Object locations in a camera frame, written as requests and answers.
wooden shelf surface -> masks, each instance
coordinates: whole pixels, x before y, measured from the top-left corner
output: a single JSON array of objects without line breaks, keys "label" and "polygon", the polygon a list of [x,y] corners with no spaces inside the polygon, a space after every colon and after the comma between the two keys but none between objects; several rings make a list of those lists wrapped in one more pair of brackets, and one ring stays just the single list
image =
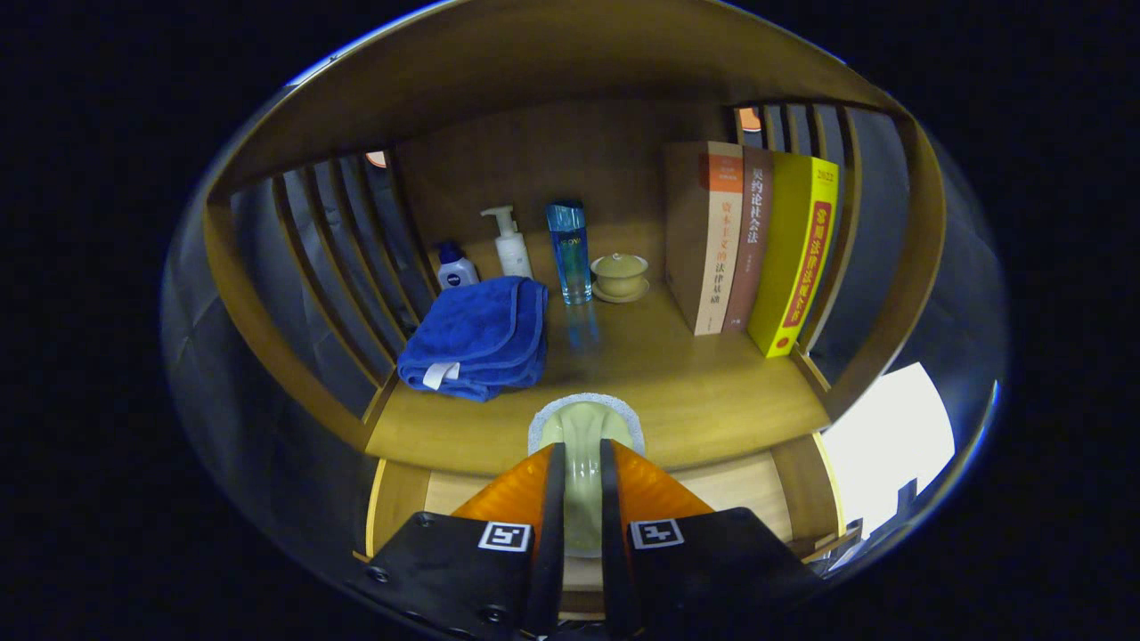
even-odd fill
[{"label": "wooden shelf surface", "polygon": [[369,454],[474,474],[498,474],[527,455],[527,430],[546,404],[611,395],[641,419],[646,457],[670,470],[755,453],[829,423],[787,357],[765,359],[747,334],[693,336],[671,294],[563,305],[551,292],[546,371],[534,388],[487,403],[398,383],[373,427]]}]

white light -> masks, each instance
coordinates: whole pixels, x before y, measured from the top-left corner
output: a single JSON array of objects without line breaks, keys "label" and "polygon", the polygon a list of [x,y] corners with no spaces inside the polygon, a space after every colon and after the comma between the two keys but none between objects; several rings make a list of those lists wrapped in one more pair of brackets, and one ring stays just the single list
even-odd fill
[{"label": "white light", "polygon": [[946,406],[919,363],[876,381],[823,444],[844,518],[863,519],[863,538],[895,516],[899,488],[917,479],[922,492],[954,456]]}]

book spine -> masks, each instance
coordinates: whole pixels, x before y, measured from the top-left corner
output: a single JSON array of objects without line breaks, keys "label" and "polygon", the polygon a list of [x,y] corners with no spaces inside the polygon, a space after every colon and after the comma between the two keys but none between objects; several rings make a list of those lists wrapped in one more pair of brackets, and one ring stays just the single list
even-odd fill
[{"label": "book spine", "polygon": [[701,157],[701,182],[708,186],[709,198],[705,277],[693,328],[698,336],[719,334],[724,326],[740,243],[743,164],[742,149],[736,145],[710,143],[709,153]]},{"label": "book spine", "polygon": [[744,147],[743,188],[736,267],[722,332],[743,332],[756,305],[772,219],[772,154],[768,151]]},{"label": "book spine", "polygon": [[820,276],[831,244],[831,226],[834,224],[836,185],[834,165],[813,159],[812,187],[807,212],[807,237],[796,269],[788,306],[773,336],[772,350],[767,356],[783,356],[791,352],[792,344],[804,327],[804,319],[819,290]]}]

red book spine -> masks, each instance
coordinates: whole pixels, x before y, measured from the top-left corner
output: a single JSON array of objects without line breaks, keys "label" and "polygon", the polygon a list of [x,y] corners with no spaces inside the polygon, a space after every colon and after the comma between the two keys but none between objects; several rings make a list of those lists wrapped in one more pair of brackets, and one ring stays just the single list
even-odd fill
[{"label": "red book spine", "polygon": [[744,198],[740,212],[740,243],[736,269],[725,310],[722,332],[743,332],[756,305],[760,286],[760,266],[772,219],[772,154],[767,149],[744,147]]}]

gaiwan tea cup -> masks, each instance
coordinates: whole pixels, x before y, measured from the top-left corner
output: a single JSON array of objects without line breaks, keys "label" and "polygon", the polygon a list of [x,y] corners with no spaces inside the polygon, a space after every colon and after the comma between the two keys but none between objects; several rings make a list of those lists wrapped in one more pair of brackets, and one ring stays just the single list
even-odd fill
[{"label": "gaiwan tea cup", "polygon": [[589,270],[597,276],[594,286],[614,298],[637,293],[646,269],[649,262],[644,258],[628,253],[603,255],[589,265]]}]

